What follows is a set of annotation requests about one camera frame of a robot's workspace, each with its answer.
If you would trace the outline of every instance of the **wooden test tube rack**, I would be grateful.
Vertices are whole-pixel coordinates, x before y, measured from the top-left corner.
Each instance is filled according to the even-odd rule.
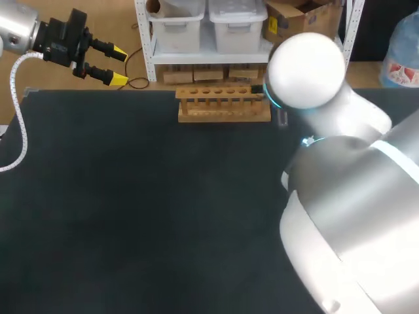
[[[179,122],[267,122],[270,105],[250,86],[179,87]]]

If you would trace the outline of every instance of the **blue water bottle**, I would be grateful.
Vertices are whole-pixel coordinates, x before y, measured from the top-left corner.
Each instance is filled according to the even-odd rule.
[[[419,87],[419,9],[395,27],[380,81],[384,87]]]

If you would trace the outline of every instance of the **coiled white cable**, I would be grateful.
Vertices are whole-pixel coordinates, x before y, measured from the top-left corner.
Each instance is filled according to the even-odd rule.
[[[22,113],[20,112],[18,96],[16,94],[16,72],[18,71],[19,65],[26,59],[30,58],[42,59],[43,54],[40,54],[39,52],[29,52],[27,54],[24,54],[16,60],[16,62],[13,65],[12,71],[10,72],[10,92],[12,93],[13,105],[14,109],[16,110],[16,116],[18,117],[20,131],[22,132],[22,151],[19,157],[13,163],[5,167],[0,167],[0,172],[5,172],[16,167],[25,158],[27,152],[27,134],[25,122]]]

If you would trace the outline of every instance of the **black table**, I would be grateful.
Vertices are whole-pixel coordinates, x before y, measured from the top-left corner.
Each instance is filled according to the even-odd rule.
[[[361,90],[399,122],[416,90]],[[293,126],[178,124],[172,92],[32,92],[0,174],[2,313],[320,313],[280,243]],[[12,121],[0,164],[20,153]]]

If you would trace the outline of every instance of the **wooden floor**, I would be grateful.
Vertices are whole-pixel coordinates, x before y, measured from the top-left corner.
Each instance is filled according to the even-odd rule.
[[[46,22],[50,17],[66,21],[72,8],[82,10],[88,14],[87,26],[96,38],[115,43],[129,54],[141,47],[138,29],[131,29],[131,25],[137,22],[134,0],[22,0],[20,2],[37,9],[41,20]],[[14,115],[10,98],[9,75],[17,57],[9,52],[4,52],[0,59],[0,95],[2,99],[0,124],[8,124]],[[106,58],[102,53],[94,50],[87,53],[86,61],[91,65],[112,69],[120,74],[124,72],[123,63]],[[354,88],[379,87],[379,70],[379,63],[353,63],[348,69],[348,81]],[[137,54],[130,60],[128,75],[129,77],[146,76],[142,54]],[[71,74],[70,69],[42,60],[25,61],[19,68],[16,81],[20,96],[22,96],[25,87],[50,90],[110,89],[89,77],[85,80],[76,78]],[[149,89],[163,90],[174,89],[174,87],[154,83],[150,84]]]

